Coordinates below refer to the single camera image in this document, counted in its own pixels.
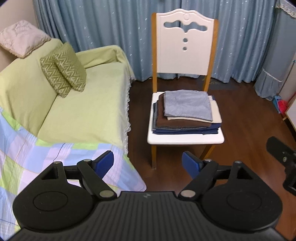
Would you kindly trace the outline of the navy folded cloth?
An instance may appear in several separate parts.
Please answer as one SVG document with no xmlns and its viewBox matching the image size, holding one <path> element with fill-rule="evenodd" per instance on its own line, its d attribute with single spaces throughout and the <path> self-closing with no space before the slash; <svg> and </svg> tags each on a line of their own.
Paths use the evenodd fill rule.
<svg viewBox="0 0 296 241">
<path fill-rule="evenodd" d="M 169 128 L 169 127 L 157 127 L 158 117 L 158 102 L 153 104 L 153 121 L 152 132 L 157 135 L 185 135 L 185 134 L 217 134 L 218 129 L 221 127 L 221 123 L 213 123 L 210 127 L 205 128 Z"/>
</svg>

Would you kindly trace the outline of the green covered sofa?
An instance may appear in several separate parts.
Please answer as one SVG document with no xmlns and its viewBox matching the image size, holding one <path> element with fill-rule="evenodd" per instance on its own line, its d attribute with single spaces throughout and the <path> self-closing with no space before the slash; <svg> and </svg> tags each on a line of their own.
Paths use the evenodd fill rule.
<svg viewBox="0 0 296 241">
<path fill-rule="evenodd" d="M 1 72 L 1 107 L 34 136 L 48 143 L 83 148 L 99 143 L 128 146 L 128 102 L 134 78 L 126 54 L 117 45 L 77 53 L 86 71 L 82 92 L 59 96 L 46 79 L 40 59 L 62 45 L 46 42 Z"/>
</svg>

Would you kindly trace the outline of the brown folded cloth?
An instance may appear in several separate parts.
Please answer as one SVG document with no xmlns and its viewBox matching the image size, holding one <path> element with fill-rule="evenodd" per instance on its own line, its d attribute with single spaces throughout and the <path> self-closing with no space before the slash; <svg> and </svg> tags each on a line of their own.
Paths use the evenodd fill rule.
<svg viewBox="0 0 296 241">
<path fill-rule="evenodd" d="M 211 126 L 210 123 L 194 120 L 168 120 L 164 116 L 164 94 L 159 96 L 156 108 L 156 127 L 158 128 L 207 128 Z"/>
</svg>

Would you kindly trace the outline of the blue-grey folded cloth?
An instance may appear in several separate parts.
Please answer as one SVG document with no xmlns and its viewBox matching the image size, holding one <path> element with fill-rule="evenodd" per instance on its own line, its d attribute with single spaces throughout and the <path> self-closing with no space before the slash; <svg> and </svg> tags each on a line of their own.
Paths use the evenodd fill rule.
<svg viewBox="0 0 296 241">
<path fill-rule="evenodd" d="M 175 118 L 213 120 L 208 93 L 197 90 L 166 91 L 164 93 L 164 115 Z"/>
</svg>

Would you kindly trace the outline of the green zigzag cushion rear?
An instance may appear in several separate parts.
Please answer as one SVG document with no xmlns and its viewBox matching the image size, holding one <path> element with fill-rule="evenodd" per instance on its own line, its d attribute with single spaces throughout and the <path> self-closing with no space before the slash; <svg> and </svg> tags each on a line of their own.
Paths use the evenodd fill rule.
<svg viewBox="0 0 296 241">
<path fill-rule="evenodd" d="M 55 92 L 65 98 L 72 87 L 57 67 L 53 52 L 42 57 L 40 59 L 40 65 L 46 79 Z"/>
</svg>

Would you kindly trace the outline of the green zigzag cushion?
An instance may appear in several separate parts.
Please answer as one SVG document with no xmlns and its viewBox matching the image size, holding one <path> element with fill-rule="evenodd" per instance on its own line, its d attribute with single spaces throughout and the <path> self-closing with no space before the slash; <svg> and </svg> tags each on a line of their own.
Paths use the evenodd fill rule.
<svg viewBox="0 0 296 241">
<path fill-rule="evenodd" d="M 53 56 L 55 64 L 72 88 L 83 92 L 87 74 L 72 46 L 66 42 L 58 50 L 55 50 Z"/>
<path fill-rule="evenodd" d="M 57 67 L 53 52 L 42 57 L 40 59 L 40 65 L 46 79 L 55 92 L 65 98 L 72 87 Z"/>
</svg>

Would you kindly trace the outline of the green zigzag cushion front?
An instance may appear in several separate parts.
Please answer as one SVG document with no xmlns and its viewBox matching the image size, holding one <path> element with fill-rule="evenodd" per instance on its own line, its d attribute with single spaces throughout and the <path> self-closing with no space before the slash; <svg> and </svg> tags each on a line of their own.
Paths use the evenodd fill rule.
<svg viewBox="0 0 296 241">
<path fill-rule="evenodd" d="M 66 42 L 58 50 L 55 50 L 53 56 L 55 64 L 72 88 L 83 92 L 87 74 L 72 46 Z"/>
</svg>

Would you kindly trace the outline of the blue curtain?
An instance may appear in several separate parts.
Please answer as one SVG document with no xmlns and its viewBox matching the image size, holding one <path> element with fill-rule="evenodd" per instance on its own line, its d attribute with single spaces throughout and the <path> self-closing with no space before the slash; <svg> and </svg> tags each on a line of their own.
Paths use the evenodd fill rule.
<svg viewBox="0 0 296 241">
<path fill-rule="evenodd" d="M 82 51 L 119 45 L 138 80 L 206 76 L 273 99 L 295 65 L 292 1 L 34 1 L 39 27 Z"/>
</svg>

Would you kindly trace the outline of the white wooden chair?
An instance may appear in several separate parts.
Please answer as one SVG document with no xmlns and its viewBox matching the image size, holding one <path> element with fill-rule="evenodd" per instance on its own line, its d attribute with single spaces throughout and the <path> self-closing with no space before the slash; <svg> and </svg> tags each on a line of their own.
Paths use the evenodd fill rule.
<svg viewBox="0 0 296 241">
<path fill-rule="evenodd" d="M 175 9 L 152 13 L 152 103 L 161 95 L 158 91 L 159 73 L 181 73 L 184 84 L 173 82 L 173 90 L 208 91 L 218 42 L 219 21 L 195 10 Z M 157 166 L 158 146 L 197 146 L 205 148 L 200 158 L 210 156 L 216 145 L 224 142 L 219 128 L 217 134 L 157 135 L 149 119 L 147 142 L 151 145 L 152 168 Z"/>
</svg>

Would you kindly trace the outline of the beige quilted cushion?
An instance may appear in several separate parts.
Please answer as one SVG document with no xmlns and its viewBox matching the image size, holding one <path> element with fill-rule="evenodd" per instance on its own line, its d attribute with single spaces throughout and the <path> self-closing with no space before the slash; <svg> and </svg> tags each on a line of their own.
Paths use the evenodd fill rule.
<svg viewBox="0 0 296 241">
<path fill-rule="evenodd" d="M 1 47 L 18 58 L 25 58 L 51 37 L 26 20 L 18 21 L 1 31 Z"/>
</svg>

